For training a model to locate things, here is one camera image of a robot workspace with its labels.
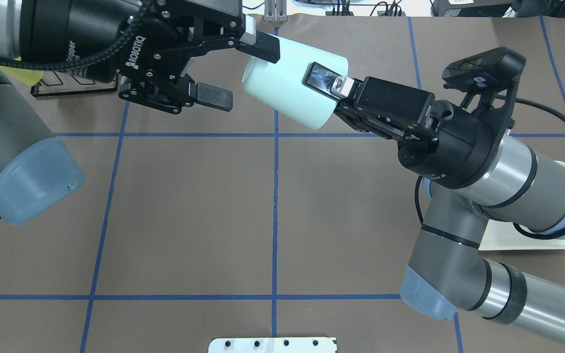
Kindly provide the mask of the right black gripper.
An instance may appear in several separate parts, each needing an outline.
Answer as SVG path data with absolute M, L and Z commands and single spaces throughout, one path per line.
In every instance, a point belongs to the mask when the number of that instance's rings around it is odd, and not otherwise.
M 404 168 L 449 189 L 479 181 L 511 127 L 511 98 L 495 108 L 493 89 L 481 91 L 477 109 L 468 112 L 426 90 L 351 78 L 317 62 L 309 65 L 304 86 L 335 100 L 334 113 L 352 129 L 394 140 Z

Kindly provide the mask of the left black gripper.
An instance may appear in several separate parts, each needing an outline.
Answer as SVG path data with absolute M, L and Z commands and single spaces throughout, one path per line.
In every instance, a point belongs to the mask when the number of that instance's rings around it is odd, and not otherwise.
M 202 105 L 230 112 L 232 91 L 195 82 L 187 67 L 192 58 L 236 48 L 277 63 L 280 39 L 257 30 L 239 0 L 153 0 L 117 65 L 119 98 L 169 114 Z

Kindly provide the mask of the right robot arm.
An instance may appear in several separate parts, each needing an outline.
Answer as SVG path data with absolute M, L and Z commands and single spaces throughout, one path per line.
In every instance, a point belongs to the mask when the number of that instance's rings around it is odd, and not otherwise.
M 479 253 L 565 244 L 565 163 L 509 134 L 524 66 L 521 56 L 451 63 L 442 78 L 466 94 L 459 105 L 320 63 L 303 83 L 355 130 L 393 139 L 430 196 L 400 290 L 406 304 L 438 320 L 474 311 L 565 344 L 565 287 Z

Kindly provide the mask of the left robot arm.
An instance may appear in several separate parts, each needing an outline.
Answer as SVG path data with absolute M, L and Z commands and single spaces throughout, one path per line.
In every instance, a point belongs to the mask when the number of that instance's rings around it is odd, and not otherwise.
M 84 175 L 2 67 L 124 79 L 119 98 L 170 114 L 232 110 L 232 93 L 186 67 L 213 50 L 270 63 L 278 38 L 256 29 L 239 0 L 0 0 L 0 220 L 18 226 L 76 191 Z

